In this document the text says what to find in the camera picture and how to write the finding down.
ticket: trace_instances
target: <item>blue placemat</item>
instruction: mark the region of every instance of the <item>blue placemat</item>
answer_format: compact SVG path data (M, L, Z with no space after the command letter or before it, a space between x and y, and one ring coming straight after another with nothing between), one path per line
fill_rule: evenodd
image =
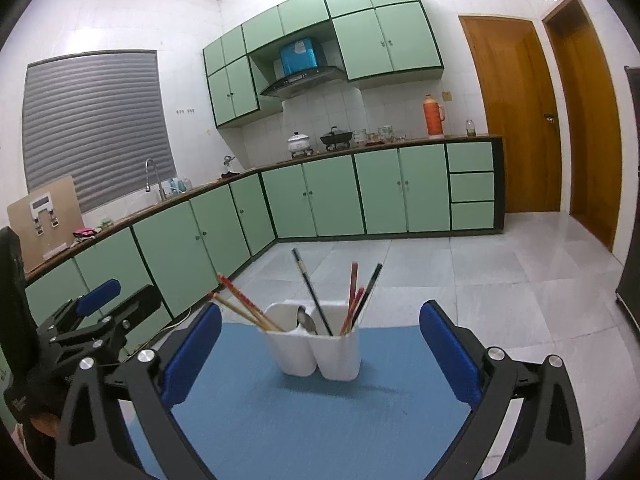
M360 331L350 383L283 374L262 335L225 323L174 416L219 480L423 479L464 423L418 327ZM135 420L148 473L164 479Z

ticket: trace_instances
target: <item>black chopstick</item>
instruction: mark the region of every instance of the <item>black chopstick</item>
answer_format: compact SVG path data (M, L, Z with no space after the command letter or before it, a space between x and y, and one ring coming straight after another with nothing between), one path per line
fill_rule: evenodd
M369 280L369 283L367 283L367 290L364 291L364 294L362 295L362 299L360 300L360 304L358 305L358 309L356 310L356 313L353 316L353 321L351 321L351 328L356 326L356 321L358 320L358 316L362 312L364 304L367 303L367 300L369 299L369 295L371 294L371 291L373 290L373 286L376 284L376 281L378 280L378 276L380 275L381 270L382 270L382 264L377 264L376 269L373 271L373 274L371 275L371 279Z
M320 302L318 301L318 297L316 296L316 292L314 290L313 285L311 285L309 274L308 272L306 272L306 267L305 267L305 264L302 262L302 258L300 258L300 253L296 248L293 248L291 250L291 253L293 254L293 257L296 259L296 264L300 269L300 274L302 274L302 279L305 280L306 289L309 291L309 294L311 294L311 299L314 300L314 304L316 306L316 309L318 309L318 312L320 313L320 317L322 318L322 322L324 323L324 327L326 328L327 333L329 335L333 335L334 333L331 332L331 329L329 328L329 323L326 320L326 317L324 316L324 312L322 311L322 308L320 308Z

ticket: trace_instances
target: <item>countertop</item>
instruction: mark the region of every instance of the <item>countertop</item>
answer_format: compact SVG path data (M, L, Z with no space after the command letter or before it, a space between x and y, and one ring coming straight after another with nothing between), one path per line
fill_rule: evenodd
M71 247L61 253L56 254L46 262L43 262L35 269L26 273L27 283L33 283L43 274L46 274L54 267L62 264L69 258L75 256L78 253L81 253L88 247L97 244L100 240L107 238L113 234L116 234L118 231L122 231L123 229L128 228L130 225L135 224L155 213L163 211L165 209L170 208L171 206L177 205L182 202L186 202L187 200L194 198L195 196L206 193L207 191L211 191L212 189L216 189L217 187L224 186L225 184L229 184L239 178L244 178L246 176L251 176L255 173L260 173L263 171L274 170L276 168L284 168L286 166L293 166L295 164L301 164L302 162L310 162L312 160L321 160L323 158L331 158L333 156L342 156L342 155L352 155L353 153L362 153L362 152L375 152L377 150L387 150L389 148L405 148L408 146L423 146L425 144L437 144L440 142L476 142L478 140L485 139L500 139L500 136L493 135L484 135L477 137L467 137L467 136L453 136L453 137L439 137L436 139L432 139L429 137L423 137L420 139L411 139L404 140L403 142L392 142L386 144L378 144L376 146L358 146L356 148L348 148L346 150L338 150L336 152L321 152L316 155L306 156L303 158L292 158L291 160L283 160L282 162L276 162L274 164L268 164L266 166L261 166L259 168L251 168L250 170L243 171L238 176L233 176L229 178L219 178L214 180L213 182L209 182L208 184L203 184L202 186L195 187L188 192L181 193L178 196L169 198L164 202L159 202L154 204L153 206L149 206L140 211L133 213L130 216L122 218L115 222L112 226L104 228L100 231L95 238L91 240L84 241L74 247Z

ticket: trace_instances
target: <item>utensil holder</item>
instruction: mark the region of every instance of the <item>utensil holder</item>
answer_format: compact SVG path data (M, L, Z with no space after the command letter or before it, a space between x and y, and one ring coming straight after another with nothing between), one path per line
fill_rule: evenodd
M312 317L318 335L297 327L298 306L303 305ZM334 334L340 332L347 315L347 304L341 301L320 303ZM329 381L353 381L360 371L360 346L357 325L343 336L329 336L320 313L308 301L287 300L273 303L265 311L288 332L263 332L271 355L282 371L289 375L307 377L320 368Z

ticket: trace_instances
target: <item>gray window blind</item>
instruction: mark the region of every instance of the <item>gray window blind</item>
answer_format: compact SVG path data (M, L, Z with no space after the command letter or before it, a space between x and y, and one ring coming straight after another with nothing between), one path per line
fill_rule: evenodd
M149 157L161 179L175 176L156 51L95 52L30 64L22 152L29 192L70 174L82 212L144 187Z

